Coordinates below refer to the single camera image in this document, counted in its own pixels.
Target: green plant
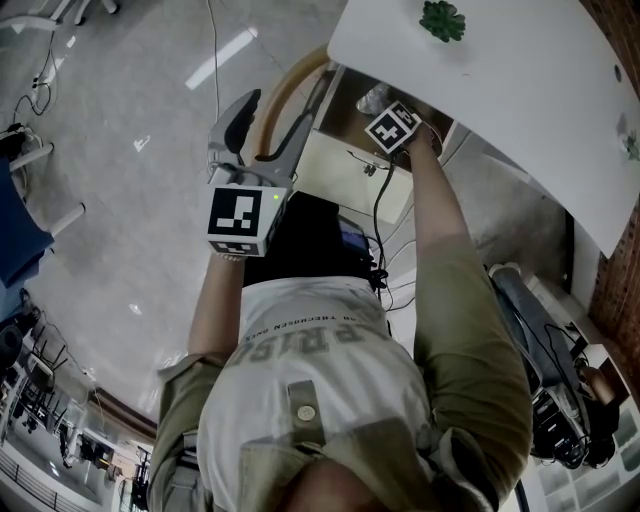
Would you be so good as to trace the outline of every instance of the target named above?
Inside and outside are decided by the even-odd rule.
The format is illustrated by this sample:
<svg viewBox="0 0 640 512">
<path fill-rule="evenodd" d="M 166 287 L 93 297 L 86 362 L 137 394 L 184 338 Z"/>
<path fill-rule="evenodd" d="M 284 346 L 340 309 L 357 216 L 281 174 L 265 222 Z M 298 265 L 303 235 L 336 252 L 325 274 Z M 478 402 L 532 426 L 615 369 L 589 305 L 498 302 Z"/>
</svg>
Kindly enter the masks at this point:
<svg viewBox="0 0 640 512">
<path fill-rule="evenodd" d="M 631 133 L 625 137 L 623 144 L 629 153 L 629 160 L 640 161 L 640 147 L 638 147 L 638 136 L 635 130 L 631 130 Z"/>
<path fill-rule="evenodd" d="M 458 9 L 443 0 L 439 2 L 427 0 L 424 3 L 420 25 L 445 43 L 450 39 L 460 41 L 467 27 L 465 18 L 462 14 L 458 14 Z"/>
</svg>

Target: gray floor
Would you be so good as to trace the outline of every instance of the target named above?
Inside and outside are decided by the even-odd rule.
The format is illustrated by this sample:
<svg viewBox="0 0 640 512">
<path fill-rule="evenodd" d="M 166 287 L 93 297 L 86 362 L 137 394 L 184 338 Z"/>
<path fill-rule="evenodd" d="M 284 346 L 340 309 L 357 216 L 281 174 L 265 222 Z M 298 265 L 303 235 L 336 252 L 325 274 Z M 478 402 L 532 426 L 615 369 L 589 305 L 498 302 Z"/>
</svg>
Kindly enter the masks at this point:
<svg viewBox="0 0 640 512">
<path fill-rule="evenodd" d="M 184 353 L 209 254 L 201 191 L 214 81 L 185 86 L 213 55 L 205 1 L 121 0 L 115 16 L 94 2 L 81 27 L 67 16 L 53 45 L 55 106 L 36 118 L 24 103 L 18 116 L 56 147 L 29 169 L 34 216 L 46 224 L 78 201 L 87 206 L 28 288 L 98 384 L 151 417 L 159 399 L 154 371 Z M 0 17 L 25 3 L 10 0 Z M 345 3 L 212 0 L 219 48 L 247 29 L 257 34 L 220 68 L 222 108 L 250 88 L 268 93 L 284 70 L 328 41 Z M 48 39 L 29 30 L 0 34 L 3 128 L 40 70 Z M 283 125 L 308 90 L 294 97 Z M 448 172 L 483 257 L 557 276 L 562 210 L 500 170 L 461 161 Z M 411 230 L 409 216 L 390 255 Z M 410 252 L 396 272 L 411 267 Z"/>
</svg>

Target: office chair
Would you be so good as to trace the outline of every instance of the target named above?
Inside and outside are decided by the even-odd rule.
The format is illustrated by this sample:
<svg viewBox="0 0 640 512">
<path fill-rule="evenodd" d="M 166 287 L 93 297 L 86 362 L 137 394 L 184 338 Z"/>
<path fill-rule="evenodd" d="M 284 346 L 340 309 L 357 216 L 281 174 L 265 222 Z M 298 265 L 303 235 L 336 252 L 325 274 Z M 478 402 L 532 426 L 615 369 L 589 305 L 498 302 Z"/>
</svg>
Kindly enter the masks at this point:
<svg viewBox="0 0 640 512">
<path fill-rule="evenodd" d="M 38 274 L 40 259 L 54 238 L 85 211 L 80 204 L 49 231 L 43 231 L 15 188 L 11 179 L 14 169 L 7 158 L 0 158 L 0 321 L 19 309 L 20 290 Z"/>
<path fill-rule="evenodd" d="M 40 7 L 29 11 L 28 14 L 1 18 L 0 29 L 22 25 L 24 27 L 45 30 L 48 32 L 57 30 L 62 25 L 63 17 L 71 10 L 71 6 L 76 0 L 61 0 L 55 6 L 53 13 L 50 16 L 47 16 L 42 14 L 42 12 L 48 7 L 49 1 L 50 0 L 46 0 L 42 5 L 40 5 Z M 115 14 L 120 8 L 114 0 L 101 0 L 101 2 L 109 14 Z M 83 0 L 80 3 L 74 19 L 74 23 L 76 25 L 82 25 L 82 23 L 84 23 L 84 12 L 90 3 L 91 0 Z"/>
</svg>

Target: cable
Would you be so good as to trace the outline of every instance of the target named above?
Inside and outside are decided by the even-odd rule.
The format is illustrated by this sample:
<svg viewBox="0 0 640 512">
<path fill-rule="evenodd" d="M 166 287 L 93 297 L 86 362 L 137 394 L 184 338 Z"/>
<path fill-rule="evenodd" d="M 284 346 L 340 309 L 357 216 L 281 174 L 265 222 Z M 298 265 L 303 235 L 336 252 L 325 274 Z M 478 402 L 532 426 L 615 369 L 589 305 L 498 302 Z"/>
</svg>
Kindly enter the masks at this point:
<svg viewBox="0 0 640 512">
<path fill-rule="evenodd" d="M 575 390 L 573 389 L 573 386 L 571 386 L 571 384 L 569 383 L 569 378 L 567 377 L 567 374 L 564 372 L 564 370 L 560 366 L 560 359 L 558 358 L 558 354 L 556 353 L 555 349 L 553 348 L 553 340 L 551 339 L 551 333 L 546 328 L 547 325 L 552 325 L 552 324 L 545 324 L 545 332 L 549 336 L 549 346 L 551 347 L 551 350 L 553 351 L 554 355 L 556 356 L 556 360 L 554 360 L 551 357 L 551 354 L 547 350 L 547 347 L 545 347 L 542 344 L 542 342 L 540 341 L 540 338 L 538 338 L 538 335 L 531 328 L 531 326 L 529 325 L 529 322 L 527 322 L 527 320 L 522 316 L 520 311 L 515 307 L 515 305 L 511 301 L 511 298 L 495 283 L 495 281 L 493 280 L 493 278 L 491 276 L 489 276 L 489 280 L 491 281 L 491 284 L 493 285 L 494 290 L 496 290 L 500 295 L 502 295 L 502 297 L 505 299 L 507 305 L 511 308 L 511 310 L 516 315 L 516 317 L 518 317 L 518 319 L 527 326 L 527 328 L 529 329 L 531 334 L 533 334 L 534 339 L 538 342 L 538 345 L 540 345 L 542 347 L 542 349 L 544 350 L 544 352 L 547 354 L 547 357 L 549 358 L 549 360 L 556 367 L 556 369 L 558 370 L 558 373 L 560 373 L 560 376 L 561 376 L 565 386 L 571 392 L 571 396 L 573 397 L 573 399 L 575 401 L 576 407 L 578 408 L 578 410 L 580 410 L 580 402 L 578 401 L 578 395 L 576 394 Z M 587 434 L 585 434 L 584 436 L 579 438 L 577 443 L 579 444 L 580 441 L 582 441 L 582 439 L 585 439 L 586 437 L 589 437 L 589 433 L 588 432 L 587 432 Z M 567 467 L 568 469 L 576 469 L 576 468 L 578 468 L 584 462 L 584 459 L 586 459 L 587 455 L 589 454 L 589 449 L 587 447 L 587 443 L 584 444 L 584 450 L 583 451 L 584 451 L 584 453 L 581 456 L 581 460 L 577 465 L 575 465 L 575 467 L 573 467 L 574 464 L 569 464 L 569 465 L 563 464 L 563 465 L 565 467 Z"/>
<path fill-rule="evenodd" d="M 40 71 L 40 73 L 38 73 L 38 76 L 36 76 L 33 81 L 34 82 L 39 82 L 40 78 L 42 78 L 42 75 L 44 75 L 44 71 L 45 69 L 47 69 L 47 63 L 49 62 L 49 58 L 51 57 L 51 46 L 53 45 L 53 38 L 55 37 L 56 32 L 55 30 L 51 32 L 51 38 L 49 39 L 49 47 L 47 48 L 47 58 L 44 59 L 44 64 L 42 65 L 42 70 Z"/>
<path fill-rule="evenodd" d="M 390 169 L 391 166 L 389 167 L 381 167 L 373 162 L 367 162 L 366 160 L 363 160 L 360 157 L 357 157 L 356 155 L 353 154 L 353 151 L 351 150 L 347 150 L 347 153 L 349 153 L 351 155 L 352 158 L 355 158 L 356 160 L 358 160 L 359 162 L 362 162 L 363 164 L 367 164 L 367 165 L 372 165 L 373 167 L 375 167 L 376 169 L 380 169 L 381 171 L 388 171 Z"/>
<path fill-rule="evenodd" d="M 211 8 L 211 0 L 205 0 L 209 8 L 209 16 L 211 17 L 211 26 L 213 28 L 213 83 L 216 88 L 216 123 L 220 118 L 220 88 L 218 87 L 218 30 L 216 29 L 216 20 L 213 17 L 213 9 Z"/>
<path fill-rule="evenodd" d="M 574 345 L 576 344 L 576 340 L 574 340 L 567 331 L 565 331 L 562 327 L 558 327 L 557 325 L 553 325 L 553 324 L 544 324 L 544 330 L 547 331 L 547 335 L 549 335 L 549 338 L 551 338 L 551 334 L 549 333 L 549 331 L 547 330 L 547 328 L 551 328 L 551 329 L 555 329 L 557 331 L 560 331 L 562 334 L 564 334 L 569 340 L 571 340 L 571 343 L 573 343 Z M 584 353 L 584 349 L 582 349 L 582 352 L 580 352 L 580 354 L 582 354 L 584 356 L 584 358 L 587 360 L 587 364 L 589 366 L 591 366 L 591 363 L 589 362 L 589 358 L 587 357 L 587 354 Z"/>
<path fill-rule="evenodd" d="M 406 244 L 404 244 L 402 247 L 400 247 L 400 249 L 398 249 L 398 251 L 393 255 L 393 257 L 389 260 L 389 263 L 387 263 L 387 268 L 389 268 L 391 266 L 391 264 L 393 263 L 393 260 L 395 260 L 402 251 L 404 251 L 407 247 L 409 247 L 412 244 L 415 244 L 416 241 L 415 240 L 411 240 L 409 242 L 407 242 Z"/>
<path fill-rule="evenodd" d="M 416 282 L 409 281 L 408 283 L 401 284 L 400 286 L 396 286 L 395 288 L 389 288 L 389 290 L 392 292 L 397 292 L 398 290 L 402 290 L 403 288 L 406 288 L 407 286 L 411 286 L 412 284 L 416 284 Z"/>
<path fill-rule="evenodd" d="M 49 53 L 51 54 L 51 64 L 53 64 L 53 78 L 51 79 L 51 83 L 53 83 L 54 80 L 56 81 L 56 97 L 53 100 L 53 105 L 51 105 L 48 110 L 45 110 L 43 114 L 45 114 L 46 112 L 51 112 L 53 110 L 53 107 L 56 106 L 56 104 L 58 103 L 58 91 L 60 90 L 60 77 L 58 76 L 58 66 L 56 65 L 56 56 L 53 53 L 53 37 L 51 38 L 51 41 L 49 43 Z"/>
<path fill-rule="evenodd" d="M 51 38 L 49 39 L 49 46 L 47 48 L 47 56 L 44 59 L 44 63 L 42 64 L 42 69 L 40 70 L 40 73 L 38 73 L 36 75 L 36 77 L 33 79 L 33 84 L 32 84 L 32 89 L 36 88 L 36 87 L 46 87 L 47 90 L 49 91 L 49 97 L 47 99 L 47 103 L 45 104 L 45 106 L 40 109 L 38 107 L 37 104 L 34 104 L 33 101 L 31 101 L 31 98 L 24 94 L 20 97 L 20 99 L 18 100 L 18 103 L 16 104 L 15 108 L 13 109 L 13 122 L 12 124 L 16 123 L 16 115 L 18 115 L 18 108 L 20 107 L 20 104 L 22 103 L 22 100 L 24 100 L 25 98 L 27 99 L 27 101 L 29 101 L 29 105 L 31 106 L 31 110 L 33 111 L 33 113 L 40 117 L 41 115 L 49 112 L 51 110 L 51 108 L 53 108 L 53 106 L 55 105 L 51 105 L 51 108 L 49 108 L 49 110 L 47 110 L 47 107 L 49 107 L 49 104 L 51 103 L 51 99 L 52 99 L 52 94 L 51 94 L 51 87 L 49 87 L 48 83 L 40 83 L 40 79 L 42 78 L 42 75 L 44 75 L 44 72 L 47 69 L 47 64 L 49 63 L 49 59 L 53 58 L 53 38 L 55 37 L 55 31 L 51 32 Z M 56 68 L 56 63 L 55 63 L 55 58 L 53 58 L 53 68 L 56 71 L 53 79 L 56 78 L 56 76 L 58 75 L 57 73 L 57 68 Z"/>
<path fill-rule="evenodd" d="M 382 184 L 382 187 L 380 187 L 380 192 L 378 192 L 378 197 L 376 197 L 375 203 L 373 203 L 373 229 L 376 233 L 376 242 L 378 243 L 378 247 L 380 247 L 380 254 L 378 256 L 378 270 L 376 271 L 376 274 L 377 274 L 376 278 L 379 281 L 378 300 L 382 299 L 382 294 L 381 294 L 381 289 L 383 288 L 382 279 L 385 280 L 384 287 L 388 288 L 388 284 L 386 280 L 389 277 L 389 274 L 387 273 L 387 270 L 386 270 L 387 262 L 384 256 L 384 245 L 382 243 L 382 238 L 380 237 L 380 230 L 378 229 L 378 207 L 380 206 L 380 200 L 382 199 L 382 196 L 384 195 L 385 190 L 387 190 L 387 187 L 391 182 L 391 178 L 393 177 L 393 171 L 395 170 L 395 166 L 396 166 L 396 154 L 393 154 L 389 159 L 389 171 L 387 172 L 387 177 L 385 178 L 384 183 Z"/>
<path fill-rule="evenodd" d="M 416 296 L 415 296 L 415 295 L 414 295 L 414 296 L 413 296 L 413 298 L 412 298 L 409 302 L 407 302 L 404 306 L 398 306 L 397 308 L 391 308 L 391 309 L 389 309 L 389 310 L 387 311 L 387 313 L 391 313 L 392 311 L 399 311 L 399 310 L 401 310 L 401 309 L 404 309 L 404 308 L 406 308 L 406 307 L 410 306 L 410 305 L 413 303 L 413 301 L 414 301 L 414 300 L 416 300 Z"/>
</svg>

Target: blue chair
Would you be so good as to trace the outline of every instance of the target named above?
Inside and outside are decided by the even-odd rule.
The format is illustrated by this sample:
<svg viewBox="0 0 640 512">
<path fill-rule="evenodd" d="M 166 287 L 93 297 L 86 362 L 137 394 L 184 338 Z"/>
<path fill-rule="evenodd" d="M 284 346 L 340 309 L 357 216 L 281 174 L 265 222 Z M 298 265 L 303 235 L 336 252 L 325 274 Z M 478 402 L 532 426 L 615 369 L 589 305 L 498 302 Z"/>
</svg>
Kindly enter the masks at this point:
<svg viewBox="0 0 640 512">
<path fill-rule="evenodd" d="M 31 218 L 16 190 L 9 160 L 0 159 L 0 321 L 20 306 L 20 290 L 38 274 L 40 258 L 53 236 Z"/>
</svg>

